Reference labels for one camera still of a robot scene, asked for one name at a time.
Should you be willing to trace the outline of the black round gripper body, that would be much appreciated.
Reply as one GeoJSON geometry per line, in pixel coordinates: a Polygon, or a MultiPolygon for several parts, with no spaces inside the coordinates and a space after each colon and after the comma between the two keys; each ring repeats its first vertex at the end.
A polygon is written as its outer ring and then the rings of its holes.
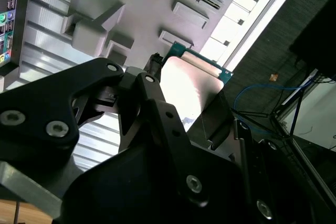
{"type": "Polygon", "coordinates": [[[179,183],[162,151],[132,147],[79,176],[56,223],[327,223],[328,207],[277,148],[235,141],[224,159],[191,146],[179,183]]]}

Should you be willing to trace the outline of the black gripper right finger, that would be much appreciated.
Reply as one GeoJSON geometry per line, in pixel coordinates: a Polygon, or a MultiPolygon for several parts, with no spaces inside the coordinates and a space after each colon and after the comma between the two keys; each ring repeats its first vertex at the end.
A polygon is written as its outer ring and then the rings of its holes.
{"type": "Polygon", "coordinates": [[[262,162],[259,144],[253,139],[246,123],[234,117],[224,95],[215,95],[198,117],[210,141],[207,148],[198,147],[198,161],[207,168],[229,171],[230,167],[244,170],[252,162],[262,162]]]}

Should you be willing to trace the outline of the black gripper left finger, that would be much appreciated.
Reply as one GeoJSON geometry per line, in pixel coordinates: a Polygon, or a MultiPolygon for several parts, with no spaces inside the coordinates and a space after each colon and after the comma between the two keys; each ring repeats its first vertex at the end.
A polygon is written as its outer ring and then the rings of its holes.
{"type": "Polygon", "coordinates": [[[1,94],[1,186],[57,219],[82,175],[67,172],[79,128],[107,111],[120,118],[120,153],[150,143],[179,183],[193,178],[192,145],[158,79],[95,59],[1,94]]]}

